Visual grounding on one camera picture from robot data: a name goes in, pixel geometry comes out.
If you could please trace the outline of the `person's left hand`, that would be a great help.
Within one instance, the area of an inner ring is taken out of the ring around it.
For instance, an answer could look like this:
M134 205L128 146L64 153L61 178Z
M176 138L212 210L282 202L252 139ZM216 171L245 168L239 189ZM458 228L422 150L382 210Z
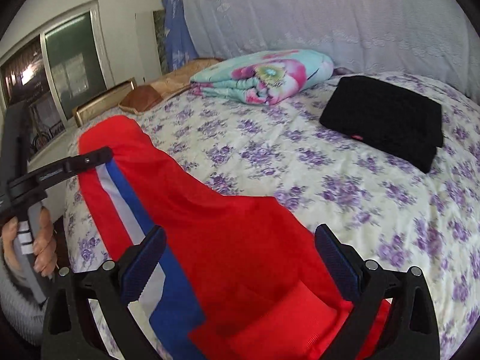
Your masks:
M18 279L24 278L24 273L16 257L14 239L18 230L18 219L12 218L1 229L2 249L7 267ZM54 226L50 212L43 207L39 216L39 231L33 242L33 252L36 256L34 270L41 276L47 277L53 273L57 263L56 241Z

